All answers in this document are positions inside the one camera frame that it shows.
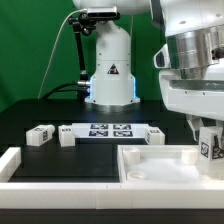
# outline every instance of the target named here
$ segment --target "white block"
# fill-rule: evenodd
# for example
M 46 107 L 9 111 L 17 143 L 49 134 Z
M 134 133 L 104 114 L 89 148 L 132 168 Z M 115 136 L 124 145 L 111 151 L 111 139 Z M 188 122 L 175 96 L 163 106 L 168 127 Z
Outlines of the white block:
M 41 146 L 52 139 L 55 128 L 53 125 L 39 125 L 26 132 L 26 144 L 31 146 Z
M 9 148 L 0 158 L 0 182 L 8 182 L 21 163 L 21 149 Z
M 145 129 L 145 141 L 149 145 L 164 145 L 165 135 L 157 127 L 149 127 Z
M 72 126 L 59 126 L 58 133 L 61 147 L 75 146 L 75 134 L 72 130 Z

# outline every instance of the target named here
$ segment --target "small white box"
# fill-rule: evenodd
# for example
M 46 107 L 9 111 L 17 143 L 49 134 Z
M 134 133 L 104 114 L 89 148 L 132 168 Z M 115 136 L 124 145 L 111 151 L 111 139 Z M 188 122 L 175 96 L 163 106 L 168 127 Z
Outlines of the small white box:
M 58 132 L 61 147 L 75 146 L 75 134 L 72 130 L 72 126 L 59 126 Z
M 149 145 L 164 145 L 165 135 L 157 127 L 149 127 L 145 129 L 145 141 Z
M 39 125 L 26 132 L 26 144 L 31 146 L 41 146 L 52 139 L 55 128 L 53 125 Z

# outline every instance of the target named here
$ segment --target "metal bracket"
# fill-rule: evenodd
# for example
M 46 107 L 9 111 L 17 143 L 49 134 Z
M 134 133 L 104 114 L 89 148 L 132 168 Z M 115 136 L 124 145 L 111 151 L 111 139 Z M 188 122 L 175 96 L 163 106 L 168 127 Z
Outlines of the metal bracket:
M 193 132 L 193 137 L 195 141 L 199 140 L 200 128 L 204 127 L 201 117 L 186 114 L 187 122 Z

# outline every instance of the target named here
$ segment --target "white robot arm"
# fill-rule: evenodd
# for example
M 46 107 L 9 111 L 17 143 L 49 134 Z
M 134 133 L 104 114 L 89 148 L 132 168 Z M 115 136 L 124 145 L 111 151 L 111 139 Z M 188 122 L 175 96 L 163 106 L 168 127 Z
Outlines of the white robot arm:
M 121 14 L 139 14 L 150 10 L 149 0 L 73 0 L 79 9 L 94 11 L 95 16 L 111 14 L 116 7 Z M 136 97 L 135 78 L 130 72 L 131 39 L 129 34 L 113 21 L 96 24 L 96 72 L 90 80 L 87 107 L 105 111 L 127 111 L 139 105 Z
M 116 6 L 122 15 L 135 15 L 150 10 L 149 0 L 73 0 L 79 9 Z

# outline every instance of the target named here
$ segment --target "warning label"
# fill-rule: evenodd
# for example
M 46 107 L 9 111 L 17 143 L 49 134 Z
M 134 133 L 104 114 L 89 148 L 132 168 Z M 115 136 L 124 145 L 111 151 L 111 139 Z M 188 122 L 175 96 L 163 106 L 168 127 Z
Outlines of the warning label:
M 108 71 L 107 74 L 110 74 L 110 75 L 119 75 L 119 72 L 117 70 L 117 67 L 115 64 L 113 64 L 110 68 L 110 70 Z

